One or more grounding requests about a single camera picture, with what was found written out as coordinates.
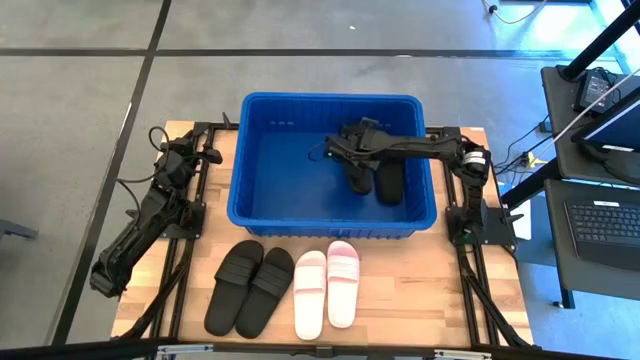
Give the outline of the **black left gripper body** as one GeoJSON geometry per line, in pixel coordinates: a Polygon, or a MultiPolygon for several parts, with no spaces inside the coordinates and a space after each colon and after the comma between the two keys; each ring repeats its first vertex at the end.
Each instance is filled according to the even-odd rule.
{"type": "Polygon", "coordinates": [[[158,159],[159,172],[175,172],[184,169],[195,173],[199,160],[196,157],[197,141],[193,137],[179,137],[160,145],[162,155],[158,159]]]}

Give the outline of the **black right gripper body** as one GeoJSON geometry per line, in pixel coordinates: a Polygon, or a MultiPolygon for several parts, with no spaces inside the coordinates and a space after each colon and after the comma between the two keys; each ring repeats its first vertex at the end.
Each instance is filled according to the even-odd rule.
{"type": "Polygon", "coordinates": [[[339,135],[346,141],[346,149],[341,151],[342,161],[381,161],[385,157],[383,146],[388,133],[377,120],[362,118],[358,123],[343,124],[339,135]]]}

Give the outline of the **black slide sandal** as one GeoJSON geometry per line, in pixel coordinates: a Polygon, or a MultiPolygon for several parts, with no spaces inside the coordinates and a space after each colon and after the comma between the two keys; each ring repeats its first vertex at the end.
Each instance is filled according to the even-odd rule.
{"type": "Polygon", "coordinates": [[[225,255],[214,275],[215,286],[204,319],[207,333],[224,336],[233,329],[263,255],[263,246],[255,240],[241,241],[225,255]]]}
{"type": "Polygon", "coordinates": [[[293,281],[294,262],[280,247],[272,248],[259,266],[236,318],[236,332],[247,339],[257,338],[268,324],[293,281]]]}
{"type": "Polygon", "coordinates": [[[373,185],[369,168],[344,162],[343,169],[349,186],[356,194],[367,195],[372,191],[373,185]]]}
{"type": "Polygon", "coordinates": [[[374,174],[376,196],[381,203],[395,206],[404,196],[403,160],[389,159],[379,164],[374,174]]]}

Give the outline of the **pink slide sandal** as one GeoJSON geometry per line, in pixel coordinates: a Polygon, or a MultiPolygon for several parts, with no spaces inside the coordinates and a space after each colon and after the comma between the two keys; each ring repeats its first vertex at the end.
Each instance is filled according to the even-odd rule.
{"type": "Polygon", "coordinates": [[[294,271],[294,328],[302,340],[314,340],[322,332],[326,295],[326,256],[321,251],[304,253],[294,271]]]}
{"type": "Polygon", "coordinates": [[[328,319],[336,328],[353,325],[360,283],[360,259],[345,241],[332,242],[327,250],[328,319]]]}

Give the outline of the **blue plastic bin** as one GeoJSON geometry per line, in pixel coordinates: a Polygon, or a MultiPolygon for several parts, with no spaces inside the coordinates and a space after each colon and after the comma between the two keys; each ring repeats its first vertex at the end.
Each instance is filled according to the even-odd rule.
{"type": "Polygon", "coordinates": [[[367,117],[399,136],[424,136],[410,95],[254,92],[245,97],[228,198],[230,221],[259,236],[405,238],[430,228],[437,208],[430,164],[406,163],[391,206],[359,195],[342,165],[321,157],[328,135],[367,117]]]}

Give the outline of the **white floor sheet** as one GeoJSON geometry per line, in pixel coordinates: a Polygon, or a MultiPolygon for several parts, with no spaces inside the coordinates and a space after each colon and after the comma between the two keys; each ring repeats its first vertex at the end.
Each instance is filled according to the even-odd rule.
{"type": "Polygon", "coordinates": [[[512,217],[514,221],[512,222],[512,226],[514,229],[514,234],[517,238],[523,240],[531,240],[532,239],[532,226],[531,226],[531,215],[526,214],[513,214],[512,217]]]}

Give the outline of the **black desk with monitor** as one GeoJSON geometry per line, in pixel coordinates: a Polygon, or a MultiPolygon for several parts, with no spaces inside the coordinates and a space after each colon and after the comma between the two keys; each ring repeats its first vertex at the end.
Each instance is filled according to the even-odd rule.
{"type": "MultiPolygon", "coordinates": [[[[553,134],[557,135],[578,115],[573,109],[573,104],[577,98],[580,83],[565,81],[560,77],[556,67],[542,68],[541,78],[553,134]]],[[[609,175],[601,165],[585,157],[580,147],[571,141],[571,136],[578,131],[578,126],[587,122],[587,118],[581,118],[554,144],[555,160],[560,177],[624,184],[624,181],[609,175]]],[[[640,178],[639,153],[612,151],[608,156],[607,163],[615,170],[640,178]]]]}

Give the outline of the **white thin rod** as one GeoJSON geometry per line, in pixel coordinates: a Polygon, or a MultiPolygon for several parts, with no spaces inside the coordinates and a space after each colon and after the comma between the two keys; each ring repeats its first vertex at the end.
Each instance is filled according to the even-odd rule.
{"type": "Polygon", "coordinates": [[[598,149],[640,153],[640,69],[621,77],[597,67],[579,76],[578,114],[553,138],[598,149]]]}

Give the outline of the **black electronic device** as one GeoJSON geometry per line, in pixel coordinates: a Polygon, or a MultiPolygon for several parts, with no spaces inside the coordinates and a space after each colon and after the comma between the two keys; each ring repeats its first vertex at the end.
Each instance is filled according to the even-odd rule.
{"type": "Polygon", "coordinates": [[[602,67],[588,70],[582,77],[577,98],[573,105],[575,111],[584,111],[593,104],[589,112],[602,114],[612,105],[611,93],[600,99],[615,84],[615,77],[602,67]]]}

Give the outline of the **black keyboard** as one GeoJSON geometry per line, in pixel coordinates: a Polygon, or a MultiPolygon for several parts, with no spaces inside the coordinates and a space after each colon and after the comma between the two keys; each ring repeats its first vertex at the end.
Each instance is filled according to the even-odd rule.
{"type": "Polygon", "coordinates": [[[580,259],[640,272],[640,205],[575,200],[566,201],[564,210],[580,259]]]}

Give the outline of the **black metal pole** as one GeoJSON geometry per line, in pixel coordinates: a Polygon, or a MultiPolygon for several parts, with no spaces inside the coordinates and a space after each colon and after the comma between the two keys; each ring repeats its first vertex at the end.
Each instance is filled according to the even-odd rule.
{"type": "Polygon", "coordinates": [[[578,78],[598,57],[629,29],[640,22],[640,0],[632,0],[624,11],[596,37],[568,66],[559,70],[565,81],[578,78]]]}

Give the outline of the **black monitor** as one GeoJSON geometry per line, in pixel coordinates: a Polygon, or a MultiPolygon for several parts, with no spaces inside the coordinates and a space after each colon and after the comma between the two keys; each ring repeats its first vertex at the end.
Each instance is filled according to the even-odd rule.
{"type": "Polygon", "coordinates": [[[640,153],[640,87],[575,133],[571,140],[597,149],[640,153]]]}

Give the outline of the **black desk with keyboard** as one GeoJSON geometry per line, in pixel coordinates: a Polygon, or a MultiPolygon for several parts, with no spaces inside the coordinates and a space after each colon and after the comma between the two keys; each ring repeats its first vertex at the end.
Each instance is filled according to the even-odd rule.
{"type": "Polygon", "coordinates": [[[566,201],[575,200],[640,205],[640,191],[547,180],[544,192],[561,288],[640,301],[640,272],[584,261],[576,255],[564,210],[566,201]]]}

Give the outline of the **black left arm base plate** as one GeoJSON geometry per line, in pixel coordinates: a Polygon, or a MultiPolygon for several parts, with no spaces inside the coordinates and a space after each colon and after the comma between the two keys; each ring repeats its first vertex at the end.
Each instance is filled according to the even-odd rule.
{"type": "Polygon", "coordinates": [[[206,205],[181,200],[166,204],[141,225],[145,238],[197,239],[202,233],[206,205]]]}

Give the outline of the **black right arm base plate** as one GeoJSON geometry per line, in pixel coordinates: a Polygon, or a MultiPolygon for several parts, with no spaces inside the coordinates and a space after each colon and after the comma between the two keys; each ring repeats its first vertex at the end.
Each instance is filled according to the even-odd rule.
{"type": "Polygon", "coordinates": [[[513,226],[501,208],[482,205],[483,227],[467,231],[464,226],[463,207],[449,207],[445,211],[449,241],[454,245],[517,245],[513,226]]]}

